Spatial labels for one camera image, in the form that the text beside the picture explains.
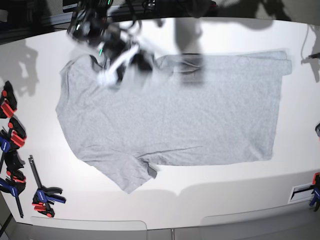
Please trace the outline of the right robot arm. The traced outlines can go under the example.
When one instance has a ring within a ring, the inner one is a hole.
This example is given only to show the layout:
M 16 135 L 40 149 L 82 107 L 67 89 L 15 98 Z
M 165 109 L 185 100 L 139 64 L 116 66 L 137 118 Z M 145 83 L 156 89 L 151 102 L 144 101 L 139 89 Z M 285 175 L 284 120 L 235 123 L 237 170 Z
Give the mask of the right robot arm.
M 131 25 L 121 27 L 109 15 L 110 0 L 82 0 L 73 12 L 67 34 L 75 41 L 99 50 L 103 56 L 102 69 L 97 74 L 100 84 L 113 87 L 123 80 L 126 68 L 133 66 L 151 72 L 154 54 L 141 47 L 131 28 L 141 24 L 132 2 L 127 0 Z

